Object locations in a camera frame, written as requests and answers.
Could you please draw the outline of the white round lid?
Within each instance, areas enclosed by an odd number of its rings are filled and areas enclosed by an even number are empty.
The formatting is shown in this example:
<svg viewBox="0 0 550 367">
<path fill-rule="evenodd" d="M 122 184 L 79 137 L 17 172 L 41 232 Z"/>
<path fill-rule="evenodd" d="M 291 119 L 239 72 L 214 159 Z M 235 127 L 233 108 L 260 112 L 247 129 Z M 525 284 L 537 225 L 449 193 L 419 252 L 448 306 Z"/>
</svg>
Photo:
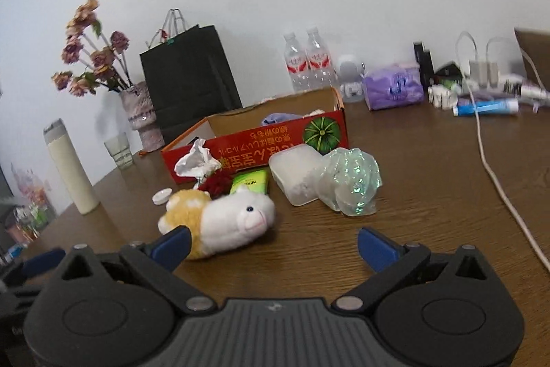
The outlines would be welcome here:
<svg viewBox="0 0 550 367">
<path fill-rule="evenodd" d="M 169 201 L 172 194 L 173 190 L 171 188 L 161 189 L 153 194 L 152 202 L 157 206 L 163 205 Z"/>
</svg>

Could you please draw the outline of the orange white plush toy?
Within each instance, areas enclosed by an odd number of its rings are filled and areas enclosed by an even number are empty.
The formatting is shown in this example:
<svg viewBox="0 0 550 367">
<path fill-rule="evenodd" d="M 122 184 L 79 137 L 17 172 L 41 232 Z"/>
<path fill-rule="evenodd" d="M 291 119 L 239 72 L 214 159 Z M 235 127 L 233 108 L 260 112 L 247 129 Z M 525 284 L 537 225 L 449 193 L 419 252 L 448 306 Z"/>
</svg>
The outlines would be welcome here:
<svg viewBox="0 0 550 367">
<path fill-rule="evenodd" d="M 245 185 L 217 199 L 200 190 L 180 190 L 168 200 L 157 228 L 165 235 L 179 225 L 187 227 L 192 238 L 188 258 L 199 260 L 252 243 L 274 227 L 275 218 L 272 199 Z"/>
</svg>

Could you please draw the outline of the iridescent plastic bag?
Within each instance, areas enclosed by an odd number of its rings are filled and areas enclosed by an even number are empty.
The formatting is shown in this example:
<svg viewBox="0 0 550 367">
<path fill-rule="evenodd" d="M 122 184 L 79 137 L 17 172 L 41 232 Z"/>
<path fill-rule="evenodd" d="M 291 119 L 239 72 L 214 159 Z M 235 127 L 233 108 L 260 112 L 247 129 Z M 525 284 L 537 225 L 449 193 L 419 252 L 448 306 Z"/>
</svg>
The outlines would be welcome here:
<svg viewBox="0 0 550 367">
<path fill-rule="evenodd" d="M 318 198 L 348 217 L 377 212 L 377 190 L 383 182 L 377 160 L 359 148 L 336 148 L 322 157 L 312 174 Z"/>
</svg>

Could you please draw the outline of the red artificial rose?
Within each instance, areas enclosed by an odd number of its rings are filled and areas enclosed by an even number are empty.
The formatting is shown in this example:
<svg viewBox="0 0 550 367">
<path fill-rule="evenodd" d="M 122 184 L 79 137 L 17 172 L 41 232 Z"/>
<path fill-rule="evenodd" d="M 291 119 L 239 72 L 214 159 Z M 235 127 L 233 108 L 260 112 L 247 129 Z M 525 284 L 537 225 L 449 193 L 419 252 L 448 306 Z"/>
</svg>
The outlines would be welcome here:
<svg viewBox="0 0 550 367">
<path fill-rule="evenodd" d="M 229 171 L 219 170 L 206 177 L 198 189 L 207 193 L 210 198 L 216 199 L 228 195 L 232 184 L 233 175 Z"/>
</svg>

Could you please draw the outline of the white paper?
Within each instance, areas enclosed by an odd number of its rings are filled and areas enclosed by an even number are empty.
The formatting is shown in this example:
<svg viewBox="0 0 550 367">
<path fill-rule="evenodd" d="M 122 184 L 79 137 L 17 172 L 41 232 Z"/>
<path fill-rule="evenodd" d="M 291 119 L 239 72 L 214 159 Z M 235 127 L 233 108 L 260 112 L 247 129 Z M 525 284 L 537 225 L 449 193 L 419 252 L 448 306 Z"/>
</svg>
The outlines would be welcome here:
<svg viewBox="0 0 550 367">
<path fill-rule="evenodd" d="M 205 144 L 204 139 L 196 139 L 189 152 L 180 158 L 174 166 L 174 172 L 179 178 L 194 178 L 196 180 L 195 190 L 198 190 L 208 177 L 222 167 L 222 164 L 212 156 Z"/>
</svg>

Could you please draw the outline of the green tissue pack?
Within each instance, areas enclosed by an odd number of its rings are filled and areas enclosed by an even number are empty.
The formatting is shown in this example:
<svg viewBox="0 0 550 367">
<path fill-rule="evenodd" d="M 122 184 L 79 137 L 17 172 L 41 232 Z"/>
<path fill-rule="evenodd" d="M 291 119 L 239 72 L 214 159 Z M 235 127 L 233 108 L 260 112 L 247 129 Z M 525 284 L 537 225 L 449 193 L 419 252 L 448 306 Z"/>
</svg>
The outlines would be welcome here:
<svg viewBox="0 0 550 367">
<path fill-rule="evenodd" d="M 243 187 L 246 187 L 251 192 L 267 195 L 269 177 L 270 172 L 268 168 L 238 172 L 233 177 L 230 193 L 234 194 Z"/>
</svg>

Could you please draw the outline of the translucent white plastic box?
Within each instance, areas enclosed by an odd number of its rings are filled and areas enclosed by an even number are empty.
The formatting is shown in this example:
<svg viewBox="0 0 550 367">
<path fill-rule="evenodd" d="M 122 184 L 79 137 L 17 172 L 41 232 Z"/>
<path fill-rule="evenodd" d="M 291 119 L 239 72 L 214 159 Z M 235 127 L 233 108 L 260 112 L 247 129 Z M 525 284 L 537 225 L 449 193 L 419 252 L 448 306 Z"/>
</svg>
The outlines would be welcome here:
<svg viewBox="0 0 550 367">
<path fill-rule="evenodd" d="M 271 175 L 284 196 L 295 207 L 318 198 L 313 173 L 320 166 L 322 155 L 306 144 L 284 149 L 268 160 Z"/>
</svg>

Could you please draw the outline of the purple drawstring pouch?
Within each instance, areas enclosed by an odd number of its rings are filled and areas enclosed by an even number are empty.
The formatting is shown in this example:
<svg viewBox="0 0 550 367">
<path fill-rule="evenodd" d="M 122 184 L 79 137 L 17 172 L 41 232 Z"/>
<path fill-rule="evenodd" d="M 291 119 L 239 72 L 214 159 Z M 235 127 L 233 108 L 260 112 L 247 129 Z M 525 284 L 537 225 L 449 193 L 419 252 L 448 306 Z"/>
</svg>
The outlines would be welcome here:
<svg viewBox="0 0 550 367">
<path fill-rule="evenodd" d="M 266 116 L 261 120 L 261 125 L 263 127 L 265 126 L 271 126 L 275 124 L 280 124 L 292 120 L 298 120 L 301 119 L 302 116 L 296 115 L 296 114 L 290 114 L 290 113 L 272 113 Z"/>
</svg>

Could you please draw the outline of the cream thermos bottle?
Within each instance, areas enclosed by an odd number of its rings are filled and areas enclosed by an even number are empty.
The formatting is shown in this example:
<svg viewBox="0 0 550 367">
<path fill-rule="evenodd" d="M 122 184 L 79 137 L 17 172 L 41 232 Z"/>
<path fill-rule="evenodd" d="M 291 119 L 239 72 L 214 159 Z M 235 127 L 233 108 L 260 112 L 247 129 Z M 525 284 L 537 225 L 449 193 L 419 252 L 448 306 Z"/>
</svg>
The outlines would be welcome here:
<svg viewBox="0 0 550 367">
<path fill-rule="evenodd" d="M 86 174 L 63 120 L 57 119 L 46 126 L 44 139 L 51 158 L 76 209 L 82 214 L 94 211 L 100 200 Z"/>
</svg>

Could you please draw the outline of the pink ceramic vase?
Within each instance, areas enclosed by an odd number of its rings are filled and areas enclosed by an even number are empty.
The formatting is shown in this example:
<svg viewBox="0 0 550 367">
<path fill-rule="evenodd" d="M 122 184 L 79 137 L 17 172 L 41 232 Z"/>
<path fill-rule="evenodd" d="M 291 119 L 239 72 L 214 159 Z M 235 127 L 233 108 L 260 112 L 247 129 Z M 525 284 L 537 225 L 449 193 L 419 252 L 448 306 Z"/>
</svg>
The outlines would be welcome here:
<svg viewBox="0 0 550 367">
<path fill-rule="evenodd" d="M 147 153 L 165 144 L 147 84 L 142 81 L 119 93 L 122 107 L 133 130 L 137 131 Z"/>
</svg>

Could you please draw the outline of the black paper shopping bag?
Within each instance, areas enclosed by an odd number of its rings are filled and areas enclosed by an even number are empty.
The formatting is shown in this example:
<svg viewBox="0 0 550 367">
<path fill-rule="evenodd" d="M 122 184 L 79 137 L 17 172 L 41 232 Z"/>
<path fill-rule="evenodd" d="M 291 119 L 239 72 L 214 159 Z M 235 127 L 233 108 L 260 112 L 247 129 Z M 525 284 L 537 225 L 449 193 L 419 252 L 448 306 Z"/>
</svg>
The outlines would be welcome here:
<svg viewBox="0 0 550 367">
<path fill-rule="evenodd" d="M 144 78 L 164 142 L 207 116 L 242 107 L 215 26 L 186 26 L 180 9 L 168 10 L 140 54 Z"/>
</svg>

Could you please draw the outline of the clear water bottle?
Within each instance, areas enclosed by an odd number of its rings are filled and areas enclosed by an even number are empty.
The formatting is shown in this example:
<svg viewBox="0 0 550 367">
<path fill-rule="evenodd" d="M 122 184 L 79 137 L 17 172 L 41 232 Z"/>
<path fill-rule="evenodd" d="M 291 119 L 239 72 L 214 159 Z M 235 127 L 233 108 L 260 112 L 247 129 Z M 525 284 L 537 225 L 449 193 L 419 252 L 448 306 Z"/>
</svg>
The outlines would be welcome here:
<svg viewBox="0 0 550 367">
<path fill-rule="evenodd" d="M 283 37 L 285 40 L 284 60 L 293 89 L 296 92 L 309 90 L 309 64 L 305 50 L 294 33 L 287 33 Z"/>
<path fill-rule="evenodd" d="M 309 68 L 319 88 L 337 87 L 338 77 L 333 67 L 332 57 L 325 41 L 316 27 L 307 30 L 308 42 L 306 55 Z"/>
</svg>

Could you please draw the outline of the blue white tube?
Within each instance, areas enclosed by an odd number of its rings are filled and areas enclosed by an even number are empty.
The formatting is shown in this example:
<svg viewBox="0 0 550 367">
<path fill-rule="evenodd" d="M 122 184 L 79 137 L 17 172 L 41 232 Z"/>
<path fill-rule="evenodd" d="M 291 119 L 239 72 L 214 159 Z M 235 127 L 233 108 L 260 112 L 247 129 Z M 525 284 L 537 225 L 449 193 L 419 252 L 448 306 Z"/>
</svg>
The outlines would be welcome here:
<svg viewBox="0 0 550 367">
<path fill-rule="evenodd" d="M 516 99 L 480 101 L 475 104 L 458 104 L 452 108 L 453 116 L 511 116 L 519 112 Z"/>
</svg>

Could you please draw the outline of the dried pink roses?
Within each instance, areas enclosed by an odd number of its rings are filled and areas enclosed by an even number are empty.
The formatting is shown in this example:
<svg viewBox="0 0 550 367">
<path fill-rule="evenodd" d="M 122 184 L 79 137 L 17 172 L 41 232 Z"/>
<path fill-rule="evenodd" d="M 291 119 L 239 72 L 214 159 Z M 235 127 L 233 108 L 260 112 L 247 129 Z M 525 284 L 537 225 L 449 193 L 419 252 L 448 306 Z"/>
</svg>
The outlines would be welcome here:
<svg viewBox="0 0 550 367">
<path fill-rule="evenodd" d="M 94 95 L 100 87 L 120 93 L 133 86 L 125 56 L 130 40 L 121 31 L 103 32 L 98 7 L 98 0 L 87 0 L 76 8 L 60 56 L 69 68 L 51 78 L 58 91 L 74 97 Z"/>
</svg>

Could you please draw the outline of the left clear water bottle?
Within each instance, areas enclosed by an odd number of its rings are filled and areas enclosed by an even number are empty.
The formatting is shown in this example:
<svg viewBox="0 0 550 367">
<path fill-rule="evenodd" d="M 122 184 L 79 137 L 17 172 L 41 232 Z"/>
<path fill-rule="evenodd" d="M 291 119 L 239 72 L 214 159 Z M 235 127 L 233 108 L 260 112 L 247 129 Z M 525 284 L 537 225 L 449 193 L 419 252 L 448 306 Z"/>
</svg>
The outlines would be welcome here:
<svg viewBox="0 0 550 367">
<path fill-rule="evenodd" d="M 284 60 L 293 89 L 296 92 L 309 90 L 309 64 L 305 50 L 294 33 L 287 33 L 283 37 L 285 40 Z"/>
</svg>

